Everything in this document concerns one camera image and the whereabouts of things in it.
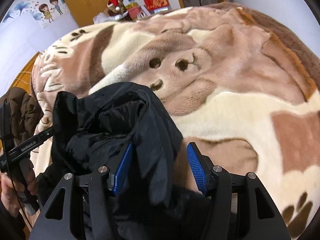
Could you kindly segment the person's left hand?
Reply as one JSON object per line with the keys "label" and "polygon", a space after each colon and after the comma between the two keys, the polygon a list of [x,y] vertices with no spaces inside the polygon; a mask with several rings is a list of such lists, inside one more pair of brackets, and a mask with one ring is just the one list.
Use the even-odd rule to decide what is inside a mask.
{"label": "person's left hand", "polygon": [[[37,180],[33,168],[33,163],[29,161],[27,189],[31,193],[31,195],[34,196],[37,194]],[[1,202],[3,203],[4,208],[10,213],[12,217],[17,218],[20,214],[20,204],[18,202],[16,193],[24,192],[24,185],[16,179],[11,179],[7,175],[7,173],[1,173],[1,188]]]}

